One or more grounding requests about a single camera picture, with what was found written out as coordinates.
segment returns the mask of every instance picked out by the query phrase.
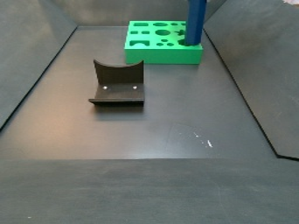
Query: blue cylinder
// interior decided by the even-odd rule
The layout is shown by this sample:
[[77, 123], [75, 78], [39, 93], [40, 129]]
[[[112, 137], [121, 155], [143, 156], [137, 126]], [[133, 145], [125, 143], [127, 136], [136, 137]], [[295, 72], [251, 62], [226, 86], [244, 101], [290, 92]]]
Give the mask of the blue cylinder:
[[196, 46], [202, 42], [206, 8], [207, 0], [190, 0], [190, 13], [184, 37], [187, 46]]

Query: black plastic holder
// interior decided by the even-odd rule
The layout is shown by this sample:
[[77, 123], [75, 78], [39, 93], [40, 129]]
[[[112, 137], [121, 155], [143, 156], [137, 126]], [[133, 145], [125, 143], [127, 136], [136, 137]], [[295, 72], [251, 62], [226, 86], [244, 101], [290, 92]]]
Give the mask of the black plastic holder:
[[95, 105], [144, 104], [144, 62], [129, 66], [108, 66], [93, 60], [97, 73]]

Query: gray wall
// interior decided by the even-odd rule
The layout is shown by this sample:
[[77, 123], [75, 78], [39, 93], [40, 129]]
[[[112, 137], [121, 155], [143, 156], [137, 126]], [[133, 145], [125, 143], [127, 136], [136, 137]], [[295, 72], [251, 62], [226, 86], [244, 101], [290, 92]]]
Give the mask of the gray wall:
[[48, 0], [0, 1], [0, 128], [75, 28]]
[[[187, 0], [52, 0], [79, 25], [128, 25], [129, 20], [186, 20]], [[211, 0], [207, 18], [226, 0]]]
[[228, 0], [206, 32], [276, 153], [299, 158], [299, 9]]

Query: gray floor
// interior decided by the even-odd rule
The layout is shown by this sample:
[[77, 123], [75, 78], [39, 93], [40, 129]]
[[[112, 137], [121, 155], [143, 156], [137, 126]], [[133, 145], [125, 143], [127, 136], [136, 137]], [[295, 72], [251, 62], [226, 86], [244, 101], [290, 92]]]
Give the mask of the gray floor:
[[282, 160], [0, 161], [1, 223], [296, 224]]
[[143, 108], [95, 108], [92, 60], [123, 65], [125, 36], [76, 30], [0, 134], [0, 157], [275, 158], [206, 36], [200, 66], [144, 66]]

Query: green foam block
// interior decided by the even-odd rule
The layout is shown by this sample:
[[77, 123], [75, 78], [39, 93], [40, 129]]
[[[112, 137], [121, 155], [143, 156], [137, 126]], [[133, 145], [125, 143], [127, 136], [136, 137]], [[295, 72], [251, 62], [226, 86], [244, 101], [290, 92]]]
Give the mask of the green foam block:
[[202, 45], [184, 45], [184, 21], [131, 21], [125, 63], [200, 64]]

